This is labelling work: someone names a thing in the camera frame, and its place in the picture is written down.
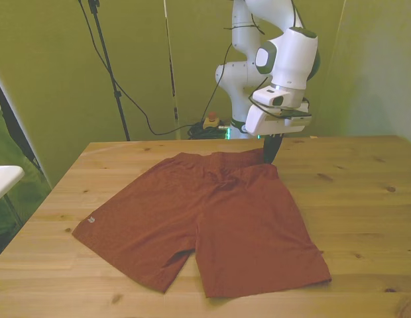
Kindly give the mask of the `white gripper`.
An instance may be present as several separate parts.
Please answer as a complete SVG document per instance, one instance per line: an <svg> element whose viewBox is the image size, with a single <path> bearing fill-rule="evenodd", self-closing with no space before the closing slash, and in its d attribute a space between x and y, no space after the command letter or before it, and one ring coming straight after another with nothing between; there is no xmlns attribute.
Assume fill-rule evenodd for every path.
<svg viewBox="0 0 411 318"><path fill-rule="evenodd" d="M301 132L309 124L310 114L297 109L282 110L251 105L245 122L245 130L253 136L265 136L264 162L272 164L282 144L283 134Z"/></svg>

